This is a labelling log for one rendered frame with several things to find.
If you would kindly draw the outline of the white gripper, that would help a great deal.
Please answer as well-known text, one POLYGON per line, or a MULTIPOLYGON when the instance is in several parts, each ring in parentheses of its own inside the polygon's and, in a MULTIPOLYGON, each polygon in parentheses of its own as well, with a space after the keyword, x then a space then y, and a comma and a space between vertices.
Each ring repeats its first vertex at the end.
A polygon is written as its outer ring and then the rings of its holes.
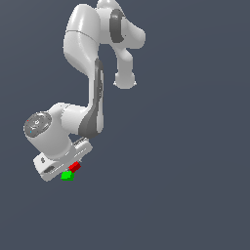
POLYGON ((43 152, 33 159, 35 169, 40 177, 49 182, 62 172, 69 171, 68 167, 74 162, 80 161, 92 150, 89 142, 78 142, 71 146, 70 151, 60 159, 49 159, 43 152))

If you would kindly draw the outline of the green cube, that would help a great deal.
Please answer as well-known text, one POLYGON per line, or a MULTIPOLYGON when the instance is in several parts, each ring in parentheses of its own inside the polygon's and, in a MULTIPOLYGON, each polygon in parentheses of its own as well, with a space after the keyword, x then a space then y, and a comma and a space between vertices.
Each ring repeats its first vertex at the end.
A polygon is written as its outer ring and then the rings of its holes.
POLYGON ((61 179, 63 181, 72 181, 74 179, 74 174, 71 171, 62 172, 61 179))

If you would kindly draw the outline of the red cube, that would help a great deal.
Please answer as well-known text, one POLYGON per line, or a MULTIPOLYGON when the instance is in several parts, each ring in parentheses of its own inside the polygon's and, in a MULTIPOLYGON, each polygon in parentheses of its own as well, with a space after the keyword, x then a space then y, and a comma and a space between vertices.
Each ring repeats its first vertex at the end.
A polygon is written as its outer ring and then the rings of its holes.
POLYGON ((68 170, 71 171, 72 173, 74 173, 75 171, 77 171, 79 168, 81 167, 81 165, 79 164, 78 161, 74 162, 73 164, 71 164, 68 167, 68 170))

